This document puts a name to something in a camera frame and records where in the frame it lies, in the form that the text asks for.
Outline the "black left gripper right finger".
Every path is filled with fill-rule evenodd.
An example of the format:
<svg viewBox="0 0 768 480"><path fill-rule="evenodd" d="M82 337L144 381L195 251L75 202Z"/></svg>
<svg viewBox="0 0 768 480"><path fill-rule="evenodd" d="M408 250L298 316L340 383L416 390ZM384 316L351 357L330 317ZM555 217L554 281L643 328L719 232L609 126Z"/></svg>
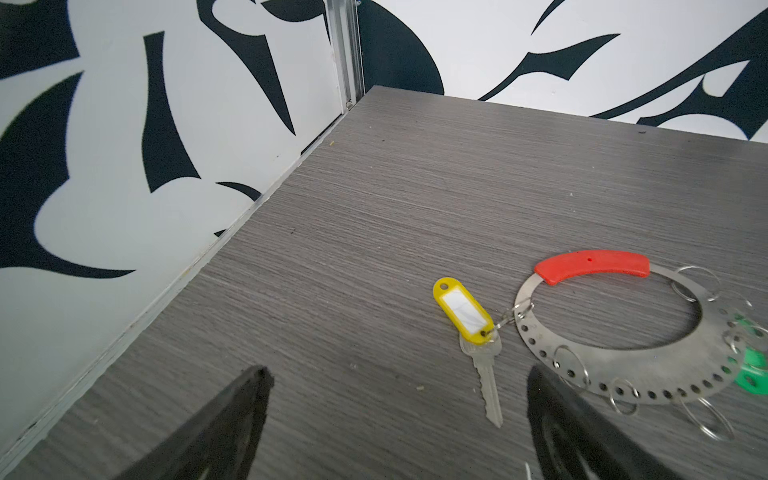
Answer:
<svg viewBox="0 0 768 480"><path fill-rule="evenodd" d="M672 469L540 366L527 378L527 416L546 479L678 479Z"/></svg>

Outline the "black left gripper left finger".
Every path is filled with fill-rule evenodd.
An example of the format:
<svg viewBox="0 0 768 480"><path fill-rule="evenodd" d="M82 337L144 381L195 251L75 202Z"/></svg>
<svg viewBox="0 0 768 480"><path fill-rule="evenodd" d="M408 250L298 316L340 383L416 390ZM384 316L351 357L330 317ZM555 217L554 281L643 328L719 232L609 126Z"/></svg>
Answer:
<svg viewBox="0 0 768 480"><path fill-rule="evenodd" d="M267 419L274 377L263 366L235 380L120 479L246 479Z"/></svg>

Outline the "silver key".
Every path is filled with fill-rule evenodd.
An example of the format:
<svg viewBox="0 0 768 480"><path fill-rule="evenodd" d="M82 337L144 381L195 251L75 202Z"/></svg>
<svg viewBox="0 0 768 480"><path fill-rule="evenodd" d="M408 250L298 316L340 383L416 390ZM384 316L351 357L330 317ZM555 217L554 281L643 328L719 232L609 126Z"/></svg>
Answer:
<svg viewBox="0 0 768 480"><path fill-rule="evenodd" d="M503 414L498 395L494 365L496 357L502 351L502 340L494 334L482 345L473 344L459 337L461 351L472 359L480 380L480 391L485 405L486 418L497 428L503 425Z"/></svg>

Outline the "green key tag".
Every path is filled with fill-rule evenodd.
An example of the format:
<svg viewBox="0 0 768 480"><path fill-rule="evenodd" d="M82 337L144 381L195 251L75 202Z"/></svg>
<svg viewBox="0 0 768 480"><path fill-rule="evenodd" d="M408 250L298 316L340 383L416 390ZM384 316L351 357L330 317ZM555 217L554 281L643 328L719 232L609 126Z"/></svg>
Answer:
<svg viewBox="0 0 768 480"><path fill-rule="evenodd" d="M740 373L736 383L753 395L767 395L767 329L752 322L741 312L734 315L735 324L729 330L729 345L734 353L741 351L737 347L739 333L745 333L746 347Z"/></svg>

